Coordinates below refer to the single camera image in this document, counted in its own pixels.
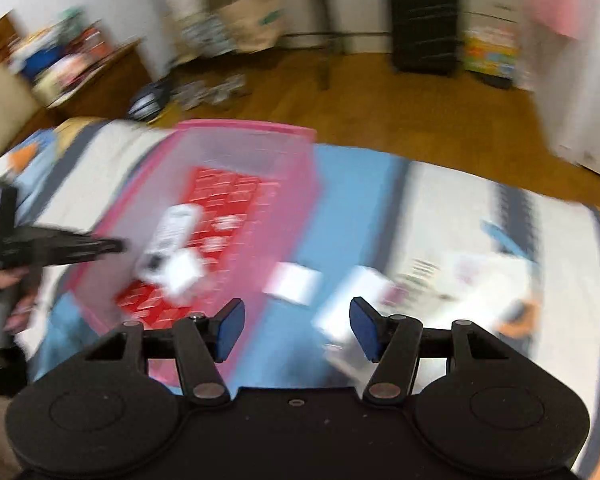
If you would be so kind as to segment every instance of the pink plastic bin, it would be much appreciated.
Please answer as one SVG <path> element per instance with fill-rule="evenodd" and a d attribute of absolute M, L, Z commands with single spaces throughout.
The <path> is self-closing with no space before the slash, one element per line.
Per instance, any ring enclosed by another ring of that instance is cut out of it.
<path fill-rule="evenodd" d="M 156 149 L 100 223 L 96 234 L 128 240 L 125 254 L 109 255 L 76 269 L 70 288 L 84 319 L 99 334 L 126 319 L 114 297 L 134 278 L 142 250 L 165 209 L 178 203 L 192 168 L 231 170 L 280 184 L 268 200 L 248 212 L 237 243 L 242 245 L 222 286 L 203 308 L 214 315 L 231 298 L 242 298 L 246 324 L 231 356 L 219 369 L 227 377 L 260 318 L 262 293 L 277 262 L 289 258 L 318 195 L 315 132 L 286 124 L 193 120 Z M 152 363 L 152 376 L 178 384 L 174 363 Z"/>

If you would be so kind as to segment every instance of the black cabinet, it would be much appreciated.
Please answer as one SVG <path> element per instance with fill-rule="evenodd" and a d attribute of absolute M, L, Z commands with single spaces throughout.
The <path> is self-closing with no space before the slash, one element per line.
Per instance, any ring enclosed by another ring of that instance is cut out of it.
<path fill-rule="evenodd" d="M 392 62 L 404 72 L 451 74 L 458 64 L 460 0 L 390 0 Z"/>

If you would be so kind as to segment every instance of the brown floor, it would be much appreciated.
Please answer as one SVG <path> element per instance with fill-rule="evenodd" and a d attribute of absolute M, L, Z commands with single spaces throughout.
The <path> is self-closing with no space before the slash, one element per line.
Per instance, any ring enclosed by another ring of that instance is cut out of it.
<path fill-rule="evenodd" d="M 396 75 L 383 54 L 334 58 L 331 88 L 321 91 L 319 59 L 316 51 L 276 51 L 214 66 L 208 83 L 243 72 L 251 93 L 228 110 L 203 105 L 189 116 L 308 126 L 318 142 L 396 153 L 600 206 L 600 176 L 547 151 L 526 92 L 490 88 L 468 73 Z M 180 74 L 190 79 L 207 69 Z"/>

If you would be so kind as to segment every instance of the pink cloth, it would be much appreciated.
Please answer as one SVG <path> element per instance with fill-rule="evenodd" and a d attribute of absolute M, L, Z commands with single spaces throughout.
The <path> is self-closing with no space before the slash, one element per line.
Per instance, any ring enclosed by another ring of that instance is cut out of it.
<path fill-rule="evenodd" d="M 530 0 L 531 15 L 558 34 L 577 38 L 580 19 L 577 0 Z"/>

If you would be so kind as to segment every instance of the screw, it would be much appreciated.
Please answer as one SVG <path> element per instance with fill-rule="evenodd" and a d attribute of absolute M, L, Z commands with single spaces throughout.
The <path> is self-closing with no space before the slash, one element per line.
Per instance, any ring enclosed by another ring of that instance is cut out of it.
<path fill-rule="evenodd" d="M 376 383 L 369 388 L 369 393 L 376 399 L 395 399 L 401 391 L 400 386 L 393 383 Z"/>
<path fill-rule="evenodd" d="M 202 383 L 193 388 L 193 394 L 199 399 L 217 399 L 224 392 L 224 386 L 218 383 Z"/>

